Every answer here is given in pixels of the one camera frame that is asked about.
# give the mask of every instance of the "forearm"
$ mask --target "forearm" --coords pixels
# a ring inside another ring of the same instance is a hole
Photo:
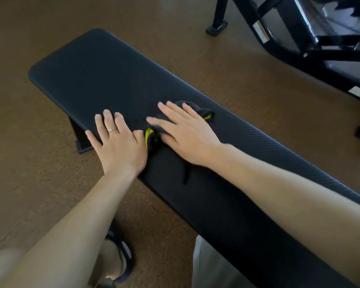
[[[280,227],[360,285],[360,205],[231,145],[207,167],[230,181]]]
[[[2,287],[86,287],[132,172],[104,175],[88,195],[38,242]]]

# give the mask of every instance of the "yellow trim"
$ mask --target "yellow trim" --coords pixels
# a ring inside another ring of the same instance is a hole
[[[212,117],[212,113],[209,114],[207,117],[204,117],[204,120],[208,120],[208,119],[210,119],[211,117]]]
[[[148,137],[151,135],[151,133],[154,133],[154,131],[151,128],[148,128],[145,131],[145,146],[147,147],[147,149],[148,149]]]

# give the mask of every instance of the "speckled concrete floor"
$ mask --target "speckled concrete floor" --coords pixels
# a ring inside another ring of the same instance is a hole
[[[215,2],[0,0],[0,248],[31,247],[101,176],[95,153],[76,153],[66,116],[27,78],[97,27],[360,193],[360,101],[265,53],[232,2],[225,32],[206,35]],[[122,287],[190,286],[190,227],[139,182],[118,219],[137,256]]]

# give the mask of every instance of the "black bench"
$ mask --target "black bench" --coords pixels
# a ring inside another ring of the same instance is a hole
[[[360,196],[103,29],[91,30],[29,70],[30,80],[71,119],[79,146],[94,115],[121,112],[143,129],[158,101],[193,101],[215,111],[222,142],[315,181],[360,204]],[[139,179],[257,287],[354,287],[212,171],[193,167],[167,146],[150,156]]]

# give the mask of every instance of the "gray shorts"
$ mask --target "gray shorts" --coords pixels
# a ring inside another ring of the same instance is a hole
[[[201,236],[193,252],[192,288],[256,288]]]

